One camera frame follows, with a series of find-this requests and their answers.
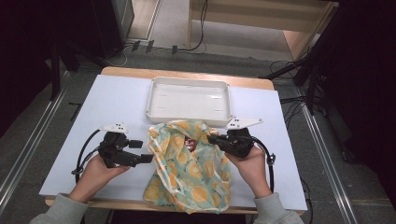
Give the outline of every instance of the white tabletop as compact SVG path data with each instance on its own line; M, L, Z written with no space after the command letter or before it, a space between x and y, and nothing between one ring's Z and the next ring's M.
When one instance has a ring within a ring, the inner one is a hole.
M151 79L99 75L39 194L56 196L73 189L76 183L71 171L76 169L78 154L88 137L100 126L123 122L129 129L128 139L144 141L142 148L124 150L138 155L149 153L147 130L156 124L146 116L150 88ZM270 153L276 154L275 192L279 192L286 209L305 211L304 192L277 91L230 87L230 100L233 115L263 120L263 123L249 127L249 131L267 146ZM99 132L91 140L84 157L103 141L104 135L105 132ZM95 198L144 201L143 192L154 170L154 162L138 164L111 180ZM251 189L233 165L232 176L230 206L255 207Z

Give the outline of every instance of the white tray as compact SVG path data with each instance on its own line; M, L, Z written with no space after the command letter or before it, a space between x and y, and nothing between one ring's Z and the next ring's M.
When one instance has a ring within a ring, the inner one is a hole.
M202 119L211 127L224 127L233 117L229 86L223 81L156 77L146 114L154 122Z

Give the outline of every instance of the sleeve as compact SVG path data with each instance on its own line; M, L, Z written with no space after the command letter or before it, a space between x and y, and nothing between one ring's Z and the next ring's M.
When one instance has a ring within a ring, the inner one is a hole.
M87 204L73 201L62 194L58 194L47 213L33 218L30 224L79 224L87 209Z
M254 224L304 224L297 213L286 210L279 200L279 194L254 199L259 216Z

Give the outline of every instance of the white plastic mount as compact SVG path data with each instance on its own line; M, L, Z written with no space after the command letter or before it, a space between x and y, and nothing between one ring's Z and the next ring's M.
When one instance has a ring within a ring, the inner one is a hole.
M238 119L234 118L228 122L225 129L227 130L239 130L247 128L248 126L256 125L262 123L262 119Z
M116 123L112 125L106 125L99 128L100 131L107 131L112 133L128 133L128 129L124 123Z

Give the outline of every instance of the fabric bag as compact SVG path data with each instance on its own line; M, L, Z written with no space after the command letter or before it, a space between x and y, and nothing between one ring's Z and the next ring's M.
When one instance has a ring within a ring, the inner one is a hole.
M156 171L144 199L188 214L220 213L230 201L230 162L206 136L217 133L202 120L173 120L150 127L148 149Z

